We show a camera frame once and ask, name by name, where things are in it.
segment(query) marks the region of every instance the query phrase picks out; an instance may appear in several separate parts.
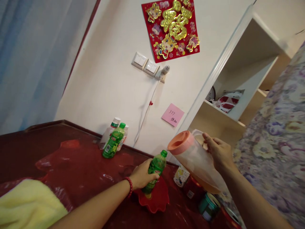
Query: clock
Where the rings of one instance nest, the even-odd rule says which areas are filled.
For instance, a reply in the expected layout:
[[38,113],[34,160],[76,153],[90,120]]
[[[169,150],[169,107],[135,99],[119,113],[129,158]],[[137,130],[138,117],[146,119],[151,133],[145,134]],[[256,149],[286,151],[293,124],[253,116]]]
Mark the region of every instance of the clock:
[[212,86],[211,90],[209,91],[206,100],[211,101],[216,99],[216,92],[214,86]]

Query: floral fabric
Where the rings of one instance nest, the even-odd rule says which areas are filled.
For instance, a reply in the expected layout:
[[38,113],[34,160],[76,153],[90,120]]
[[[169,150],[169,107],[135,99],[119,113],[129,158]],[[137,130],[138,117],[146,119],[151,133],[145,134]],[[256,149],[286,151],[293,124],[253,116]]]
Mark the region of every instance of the floral fabric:
[[[294,228],[305,228],[305,43],[247,127],[234,159]],[[237,213],[229,193],[219,197]]]

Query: red poster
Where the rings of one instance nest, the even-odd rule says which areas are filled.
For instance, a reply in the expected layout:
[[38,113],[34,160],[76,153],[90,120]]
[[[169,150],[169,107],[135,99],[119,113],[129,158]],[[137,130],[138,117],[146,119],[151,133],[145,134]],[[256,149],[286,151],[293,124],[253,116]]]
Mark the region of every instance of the red poster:
[[155,62],[200,52],[193,0],[142,4]]

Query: table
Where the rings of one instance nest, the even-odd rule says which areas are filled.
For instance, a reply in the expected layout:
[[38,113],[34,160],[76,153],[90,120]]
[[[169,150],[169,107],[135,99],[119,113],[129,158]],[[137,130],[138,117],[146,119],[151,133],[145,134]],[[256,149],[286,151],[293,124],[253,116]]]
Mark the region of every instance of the table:
[[[32,126],[25,131],[0,136],[0,184],[22,177],[40,178],[45,172],[36,168],[35,163],[53,153],[61,142],[77,139],[81,145],[86,145],[88,151],[97,151],[97,143],[101,135],[86,130],[71,122],[61,120]],[[99,160],[104,165],[101,170],[113,177],[107,184],[99,186],[99,192],[130,174],[133,168],[151,155],[123,146],[113,159]],[[120,157],[124,165],[117,165]],[[168,186],[170,204],[165,212],[150,213],[146,207],[140,206],[136,195],[125,199],[113,213],[104,228],[209,228],[209,224],[200,215],[197,203],[192,202],[174,183],[173,176],[177,166],[169,163],[163,171],[163,178]],[[90,195],[74,201],[76,206],[89,199]]]

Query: green tin can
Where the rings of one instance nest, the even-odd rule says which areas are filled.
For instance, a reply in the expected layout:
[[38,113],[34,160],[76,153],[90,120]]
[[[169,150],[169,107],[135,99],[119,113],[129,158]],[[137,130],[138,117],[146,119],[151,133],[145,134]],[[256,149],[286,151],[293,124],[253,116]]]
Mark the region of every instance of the green tin can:
[[206,221],[210,222],[216,216],[219,209],[220,203],[218,200],[212,194],[207,192],[199,204],[200,214]]

